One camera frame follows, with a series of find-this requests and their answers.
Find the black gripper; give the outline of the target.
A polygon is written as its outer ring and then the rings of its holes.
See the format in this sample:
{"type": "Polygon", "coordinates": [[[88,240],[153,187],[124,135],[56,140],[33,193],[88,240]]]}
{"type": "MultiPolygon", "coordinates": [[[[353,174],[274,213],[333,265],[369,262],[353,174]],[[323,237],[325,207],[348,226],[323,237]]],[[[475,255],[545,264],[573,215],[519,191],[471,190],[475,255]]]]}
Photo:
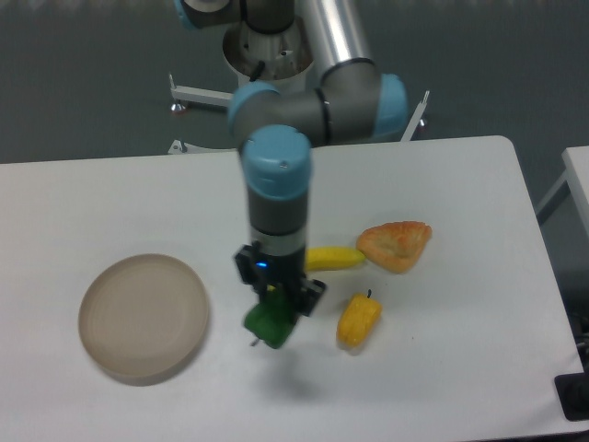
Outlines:
{"type": "Polygon", "coordinates": [[[258,302],[281,288],[289,297],[292,320],[309,317],[327,291],[327,285],[306,277],[306,236],[258,236],[235,254],[237,272],[244,285],[256,293],[258,302]]]}

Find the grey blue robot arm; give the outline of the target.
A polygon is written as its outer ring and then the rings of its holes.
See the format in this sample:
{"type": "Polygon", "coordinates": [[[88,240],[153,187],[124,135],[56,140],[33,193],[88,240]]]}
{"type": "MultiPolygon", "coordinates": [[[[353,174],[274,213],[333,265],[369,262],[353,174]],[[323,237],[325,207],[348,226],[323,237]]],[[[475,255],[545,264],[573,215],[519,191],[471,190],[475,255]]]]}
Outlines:
{"type": "Polygon", "coordinates": [[[239,23],[254,34],[258,64],[228,108],[228,127],[248,195],[250,242],[236,255],[244,284],[268,299],[283,294],[283,318],[309,315],[326,287],[306,277],[306,223],[315,146],[378,139],[408,117],[401,80],[375,65],[353,1],[178,1],[179,17],[202,29],[239,23]],[[318,87],[293,94],[265,82],[276,38],[305,27],[318,87]]]}

